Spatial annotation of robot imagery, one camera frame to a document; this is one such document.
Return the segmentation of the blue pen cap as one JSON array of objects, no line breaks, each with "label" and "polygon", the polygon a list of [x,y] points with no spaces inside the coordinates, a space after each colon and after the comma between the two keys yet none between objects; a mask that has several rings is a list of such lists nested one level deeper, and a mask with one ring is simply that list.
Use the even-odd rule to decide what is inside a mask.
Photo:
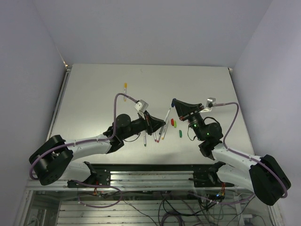
[{"label": "blue pen cap", "polygon": [[173,98],[172,103],[171,103],[171,107],[174,107],[175,101],[176,101],[176,98]]}]

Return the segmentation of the white pen blue end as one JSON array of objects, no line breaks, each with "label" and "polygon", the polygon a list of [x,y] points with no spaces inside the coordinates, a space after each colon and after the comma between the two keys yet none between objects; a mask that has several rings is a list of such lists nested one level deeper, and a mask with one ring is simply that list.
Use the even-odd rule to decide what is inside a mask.
[{"label": "white pen blue end", "polygon": [[168,117],[169,117],[170,111],[171,111],[171,108],[169,108],[168,111],[167,111],[167,113],[166,113],[166,116],[165,116],[165,119],[164,119],[165,123],[168,121]]}]

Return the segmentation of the white pen yellow end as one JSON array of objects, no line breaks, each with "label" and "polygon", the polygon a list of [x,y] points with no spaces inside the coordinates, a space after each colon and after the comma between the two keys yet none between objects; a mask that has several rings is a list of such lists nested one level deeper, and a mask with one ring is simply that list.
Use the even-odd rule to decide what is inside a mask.
[{"label": "white pen yellow end", "polygon": [[127,95],[127,88],[126,89],[124,88],[124,96],[123,96],[124,97],[124,102],[126,102],[126,100],[127,100],[127,96],[126,95]]}]

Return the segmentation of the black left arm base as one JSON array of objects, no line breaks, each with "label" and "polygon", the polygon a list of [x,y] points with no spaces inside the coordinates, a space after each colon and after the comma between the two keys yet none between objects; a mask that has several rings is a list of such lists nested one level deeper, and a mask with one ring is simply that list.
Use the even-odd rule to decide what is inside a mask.
[{"label": "black left arm base", "polygon": [[108,188],[110,185],[110,172],[105,168],[96,169],[93,164],[87,161],[73,164],[70,170],[68,188]]}]

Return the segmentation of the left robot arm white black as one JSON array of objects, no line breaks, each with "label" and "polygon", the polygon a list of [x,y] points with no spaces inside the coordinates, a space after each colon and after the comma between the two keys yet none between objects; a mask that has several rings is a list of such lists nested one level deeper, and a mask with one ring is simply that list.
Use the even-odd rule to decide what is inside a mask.
[{"label": "left robot arm white black", "polygon": [[113,153],[124,146],[125,139],[143,131],[152,135],[164,125],[164,120],[148,112],[134,121],[129,115],[120,114],[104,133],[96,137],[68,141],[61,135],[52,136],[30,156],[30,178],[47,186],[71,171],[73,161],[91,155]]}]

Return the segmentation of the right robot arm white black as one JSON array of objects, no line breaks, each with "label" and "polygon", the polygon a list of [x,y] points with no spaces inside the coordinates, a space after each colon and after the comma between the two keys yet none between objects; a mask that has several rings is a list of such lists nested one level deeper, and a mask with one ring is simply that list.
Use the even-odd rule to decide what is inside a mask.
[{"label": "right robot arm white black", "polygon": [[188,104],[178,99],[173,99],[171,103],[179,120],[187,121],[195,137],[201,141],[199,149],[202,155],[215,161],[208,171],[208,183],[212,186],[230,183],[243,187],[262,203],[272,206],[288,196],[291,182],[274,157],[268,154],[260,157],[232,149],[226,144],[228,133],[223,134],[217,120],[205,123],[201,112],[225,105],[228,104],[218,104],[214,99],[209,100],[206,106]]}]

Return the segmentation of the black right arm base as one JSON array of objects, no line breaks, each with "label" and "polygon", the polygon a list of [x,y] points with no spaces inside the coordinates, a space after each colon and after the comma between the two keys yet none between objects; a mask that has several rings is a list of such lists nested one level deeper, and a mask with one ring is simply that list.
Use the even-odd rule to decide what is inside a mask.
[{"label": "black right arm base", "polygon": [[220,161],[214,163],[213,165],[205,165],[204,170],[194,171],[193,176],[188,180],[192,181],[195,187],[222,187],[224,186],[224,183],[217,176],[217,172],[224,165],[225,163]]}]

